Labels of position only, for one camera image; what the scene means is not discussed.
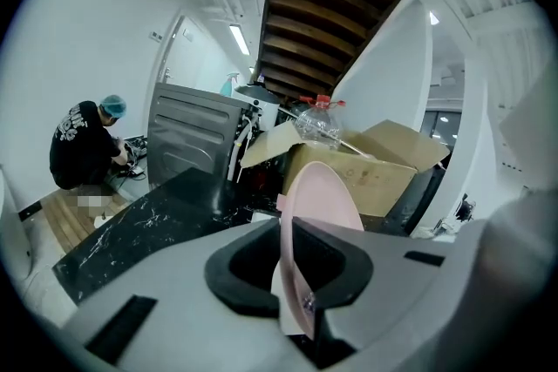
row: person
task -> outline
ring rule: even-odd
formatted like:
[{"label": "person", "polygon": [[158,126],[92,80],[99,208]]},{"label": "person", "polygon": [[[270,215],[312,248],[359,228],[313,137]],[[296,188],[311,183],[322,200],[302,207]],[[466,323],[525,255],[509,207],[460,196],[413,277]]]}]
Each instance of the person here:
[{"label": "person", "polygon": [[111,95],[97,106],[84,101],[73,106],[60,122],[51,142],[51,173],[62,189],[100,185],[111,160],[124,166],[127,153],[121,139],[105,129],[126,114],[126,102]]}]

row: blue hair net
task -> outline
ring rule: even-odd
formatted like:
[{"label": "blue hair net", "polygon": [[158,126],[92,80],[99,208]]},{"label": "blue hair net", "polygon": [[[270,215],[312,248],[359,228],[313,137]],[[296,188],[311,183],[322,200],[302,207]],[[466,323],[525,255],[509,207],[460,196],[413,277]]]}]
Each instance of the blue hair net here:
[{"label": "blue hair net", "polygon": [[103,110],[112,118],[122,118],[126,115],[126,101],[118,95],[111,95],[101,101]]}]

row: open cardboard box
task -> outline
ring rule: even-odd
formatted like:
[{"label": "open cardboard box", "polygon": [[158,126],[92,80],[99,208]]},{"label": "open cardboard box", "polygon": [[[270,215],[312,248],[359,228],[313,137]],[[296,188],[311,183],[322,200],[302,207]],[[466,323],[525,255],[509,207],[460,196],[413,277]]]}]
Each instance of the open cardboard box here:
[{"label": "open cardboard box", "polygon": [[246,151],[241,166],[255,166],[291,151],[283,184],[283,193],[287,193],[304,166],[322,161],[347,186],[361,214],[384,217],[417,172],[427,171],[449,154],[444,145],[388,120],[364,132],[344,132],[342,138],[373,157],[367,159],[342,146],[329,151],[306,145],[294,123],[288,121],[260,135]]}]

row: person's arm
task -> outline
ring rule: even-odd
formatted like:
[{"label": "person's arm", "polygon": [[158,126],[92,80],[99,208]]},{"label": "person's arm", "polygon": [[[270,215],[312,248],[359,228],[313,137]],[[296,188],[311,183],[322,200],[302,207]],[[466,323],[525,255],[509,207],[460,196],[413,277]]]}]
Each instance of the person's arm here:
[{"label": "person's arm", "polygon": [[128,153],[126,152],[124,141],[118,139],[116,146],[120,149],[120,153],[116,157],[111,157],[112,161],[114,161],[117,165],[123,166],[128,162]]}]

